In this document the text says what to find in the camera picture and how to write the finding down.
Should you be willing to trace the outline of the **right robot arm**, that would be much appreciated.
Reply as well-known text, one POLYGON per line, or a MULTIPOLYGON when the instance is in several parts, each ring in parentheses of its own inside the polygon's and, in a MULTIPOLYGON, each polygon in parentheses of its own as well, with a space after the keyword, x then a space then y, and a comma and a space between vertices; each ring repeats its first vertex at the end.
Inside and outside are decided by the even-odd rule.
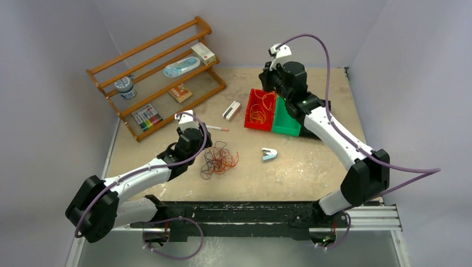
POLYGON ((330 113, 327 100, 308 91, 304 65, 289 61, 271 66, 266 62, 259 79, 265 92, 275 92, 284 101, 291 118, 321 139, 342 162, 347 174, 339 188, 314 202, 312 218, 319 226, 333 221, 335 214, 357 207, 389 188, 390 170, 379 162, 388 163, 389 154, 373 150, 350 132, 341 136, 342 129, 330 113))

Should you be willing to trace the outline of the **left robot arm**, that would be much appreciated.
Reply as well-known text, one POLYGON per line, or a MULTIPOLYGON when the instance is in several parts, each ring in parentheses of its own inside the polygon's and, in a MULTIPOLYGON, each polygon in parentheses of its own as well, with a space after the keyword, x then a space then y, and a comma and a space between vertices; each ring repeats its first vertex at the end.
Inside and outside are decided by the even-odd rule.
POLYGON ((122 175, 84 180, 65 211, 75 226, 74 236, 94 243, 112 229, 133 223, 148 223, 158 228, 166 220, 161 202, 154 196, 132 201, 131 197, 184 173, 194 159, 213 143, 207 129, 177 129, 179 139, 149 163, 122 175))

